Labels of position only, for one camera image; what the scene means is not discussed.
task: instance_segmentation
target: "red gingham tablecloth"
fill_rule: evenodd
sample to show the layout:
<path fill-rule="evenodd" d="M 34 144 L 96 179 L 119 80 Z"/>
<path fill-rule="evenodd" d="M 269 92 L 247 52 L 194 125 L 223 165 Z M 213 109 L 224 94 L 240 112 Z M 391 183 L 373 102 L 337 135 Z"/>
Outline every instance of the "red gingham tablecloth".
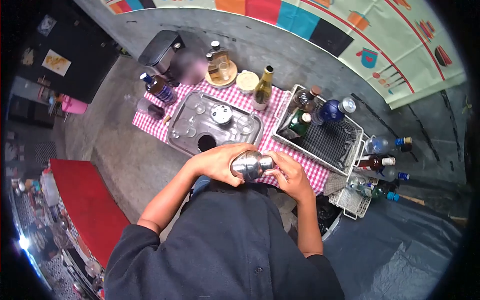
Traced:
<path fill-rule="evenodd" d="M 203 80 L 197 85 L 184 85 L 180 84 L 178 87 L 175 88 L 178 100 L 175 104 L 171 106 L 165 107 L 160 100 L 158 100 L 155 96 L 150 94 L 149 92 L 145 92 L 144 97 L 152 101 L 153 103 L 164 107 L 165 115 L 173 116 L 175 109 L 177 108 L 180 101 L 190 92 L 193 90 L 202 90 L 203 92 L 215 96 L 219 99 L 222 99 L 228 103 L 236 105 L 240 108 L 243 108 L 247 111 L 253 111 L 252 105 L 250 104 L 250 100 L 252 96 L 246 96 L 237 89 L 237 85 L 234 84 L 229 88 L 224 89 L 216 89 L 208 84 L 207 81 Z M 310 180 L 310 184 L 313 187 L 313 190 L 318 194 L 320 193 L 325 185 L 325 181 L 328 177 L 328 170 L 319 165 L 317 162 L 311 160 L 310 158 L 306 157 L 305 155 L 299 153 L 298 151 L 281 144 L 272 139 L 272 130 L 275 124 L 275 110 L 280 104 L 283 95 L 286 91 L 282 91 L 279 88 L 272 87 L 272 97 L 270 98 L 270 103 L 267 108 L 263 111 L 255 111 L 255 113 L 260 116 L 260 118 L 264 122 L 264 135 L 260 144 L 258 146 L 258 151 L 264 153 L 268 150 L 273 151 L 282 151 L 290 156 L 292 156 L 295 160 L 300 162 L 305 169 L 305 173 Z M 157 139 L 167 142 L 167 131 L 168 131 L 168 123 L 167 125 L 163 125 L 162 121 L 156 121 L 153 118 L 141 114 L 136 113 L 135 117 L 133 118 L 133 125 L 137 126 L 141 130 L 155 136 Z M 265 182 L 268 184 L 275 185 L 278 187 L 278 183 L 273 176 L 266 176 L 263 178 L 259 178 L 256 180 L 257 182 Z"/>

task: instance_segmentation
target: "stainless steel shaker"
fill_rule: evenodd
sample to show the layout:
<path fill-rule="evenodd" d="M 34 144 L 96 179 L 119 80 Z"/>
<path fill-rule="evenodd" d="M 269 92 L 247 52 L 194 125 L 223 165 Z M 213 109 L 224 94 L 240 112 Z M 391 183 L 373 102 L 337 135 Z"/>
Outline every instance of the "stainless steel shaker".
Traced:
<path fill-rule="evenodd" d="M 251 181 L 260 178 L 265 171 L 275 169 L 275 166 L 271 156 L 262 155 L 255 150 L 248 150 L 235 158 L 230 166 L 230 171 L 235 177 Z"/>

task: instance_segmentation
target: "pink chair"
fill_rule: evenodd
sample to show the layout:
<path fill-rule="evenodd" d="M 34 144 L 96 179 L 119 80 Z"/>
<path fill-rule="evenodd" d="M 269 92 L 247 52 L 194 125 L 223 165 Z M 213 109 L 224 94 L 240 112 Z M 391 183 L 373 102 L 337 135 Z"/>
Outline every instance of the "pink chair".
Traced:
<path fill-rule="evenodd" d="M 70 96 L 62 96 L 61 110 L 72 114 L 81 115 L 87 110 L 88 104 Z"/>

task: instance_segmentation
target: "person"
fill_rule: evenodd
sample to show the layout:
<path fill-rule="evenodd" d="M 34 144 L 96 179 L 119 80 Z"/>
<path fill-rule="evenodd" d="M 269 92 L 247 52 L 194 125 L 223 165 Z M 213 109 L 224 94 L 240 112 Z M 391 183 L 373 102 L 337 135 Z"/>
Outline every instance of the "person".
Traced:
<path fill-rule="evenodd" d="M 343 299 L 323 256 L 315 193 L 302 166 L 269 151 L 268 171 L 297 202 L 298 246 L 261 183 L 234 177 L 230 164 L 251 144 L 228 144 L 190 158 L 128 225 L 105 273 L 107 300 L 121 299 Z M 166 241 L 167 227 L 201 176 Z"/>

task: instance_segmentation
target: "coffee machine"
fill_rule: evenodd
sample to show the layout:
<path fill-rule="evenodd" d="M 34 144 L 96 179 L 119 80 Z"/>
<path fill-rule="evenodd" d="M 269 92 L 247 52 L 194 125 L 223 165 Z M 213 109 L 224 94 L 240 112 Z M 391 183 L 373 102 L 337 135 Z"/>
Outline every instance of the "coffee machine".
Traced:
<path fill-rule="evenodd" d="M 162 30 L 148 43 L 145 50 L 138 58 L 138 62 L 151 67 L 155 74 L 165 78 L 170 86 L 179 86 L 175 70 L 170 67 L 174 54 L 185 48 L 178 32 Z"/>

